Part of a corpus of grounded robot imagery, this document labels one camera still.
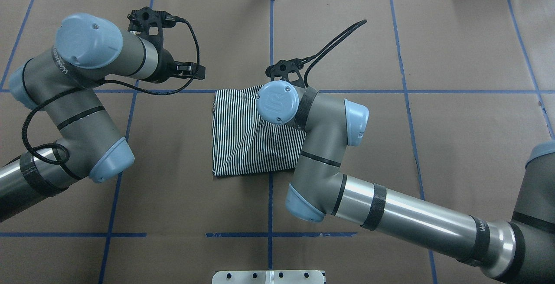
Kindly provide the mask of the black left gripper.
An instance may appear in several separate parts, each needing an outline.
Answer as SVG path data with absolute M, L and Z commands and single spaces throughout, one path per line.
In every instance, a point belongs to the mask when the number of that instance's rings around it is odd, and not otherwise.
M 154 71 L 154 83 L 161 84 L 171 77 L 204 80 L 206 78 L 206 67 L 195 62 L 174 61 L 174 58 L 166 49 L 161 49 L 158 53 L 158 65 Z

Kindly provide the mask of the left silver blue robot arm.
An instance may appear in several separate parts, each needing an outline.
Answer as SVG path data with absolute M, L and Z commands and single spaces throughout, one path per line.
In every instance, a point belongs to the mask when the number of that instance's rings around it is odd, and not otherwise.
M 26 152 L 1 168 L 1 221 L 60 193 L 86 177 L 103 183 L 135 157 L 95 94 L 113 74 L 161 84 L 171 77 L 202 80 L 206 69 L 175 61 L 163 47 L 165 28 L 182 17 L 150 7 L 133 10 L 122 30 L 88 13 L 66 17 L 54 45 L 9 79 L 12 96 L 30 110 L 21 130 Z

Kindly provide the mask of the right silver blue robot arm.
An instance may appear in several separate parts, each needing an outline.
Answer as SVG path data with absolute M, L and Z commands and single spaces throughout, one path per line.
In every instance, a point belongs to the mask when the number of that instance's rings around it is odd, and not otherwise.
M 488 222 L 342 173 L 346 147 L 358 146 L 366 130 L 366 106 L 282 80 L 262 86 L 255 104 L 267 122 L 307 134 L 285 202 L 297 218 L 335 215 L 506 284 L 554 282 L 553 140 L 533 148 L 511 220 Z

